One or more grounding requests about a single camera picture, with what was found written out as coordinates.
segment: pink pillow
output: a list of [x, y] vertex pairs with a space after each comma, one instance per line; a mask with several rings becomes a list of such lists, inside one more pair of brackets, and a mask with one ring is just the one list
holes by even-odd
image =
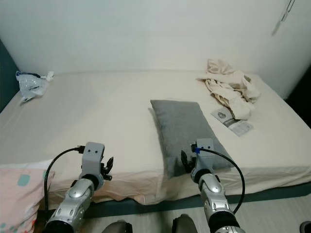
[[[32, 233], [51, 160], [0, 165], [0, 233]], [[50, 172], [48, 186], [54, 172]]]

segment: wall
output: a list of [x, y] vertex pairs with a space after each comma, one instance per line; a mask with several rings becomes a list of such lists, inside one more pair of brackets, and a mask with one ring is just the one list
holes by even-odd
[[2, 0], [0, 36], [24, 71], [204, 70], [259, 74], [285, 98], [311, 63], [311, 1]]
[[19, 90], [15, 78], [17, 70], [17, 66], [0, 40], [0, 113]]

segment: wooden floor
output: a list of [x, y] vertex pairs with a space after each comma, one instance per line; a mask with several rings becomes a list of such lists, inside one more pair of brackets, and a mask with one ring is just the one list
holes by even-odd
[[[170, 233], [173, 219], [181, 214], [193, 219], [198, 233], [209, 232], [203, 208], [87, 219], [79, 232], [101, 233], [110, 223], [123, 219], [133, 225], [134, 233]], [[244, 203], [236, 217], [246, 233], [299, 233], [299, 225], [311, 220], [311, 195]]]

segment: white plastic bag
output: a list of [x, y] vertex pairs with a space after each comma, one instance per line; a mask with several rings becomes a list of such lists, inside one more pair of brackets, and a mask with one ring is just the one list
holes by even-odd
[[19, 82], [19, 89], [22, 94], [22, 102], [27, 102], [36, 96], [43, 96], [49, 81], [53, 79], [54, 72], [50, 71], [47, 76], [40, 76], [34, 73], [16, 72], [16, 79]]

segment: bed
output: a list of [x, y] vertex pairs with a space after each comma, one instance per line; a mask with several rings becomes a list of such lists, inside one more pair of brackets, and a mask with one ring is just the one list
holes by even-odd
[[[0, 164], [47, 160], [85, 145], [105, 144], [104, 162], [114, 157], [113, 180], [95, 202], [131, 198], [143, 205], [199, 193], [189, 174], [167, 179], [159, 130], [150, 100], [195, 101], [219, 141], [239, 165], [246, 194], [311, 181], [311, 130], [259, 76], [262, 93], [248, 122], [254, 129], [237, 137], [210, 113], [222, 106], [198, 78], [202, 72], [104, 72], [57, 75], [46, 94], [19, 104], [18, 92], [0, 114]], [[53, 166], [52, 207], [81, 172], [72, 152]], [[241, 193], [235, 169], [217, 172], [227, 195]]]

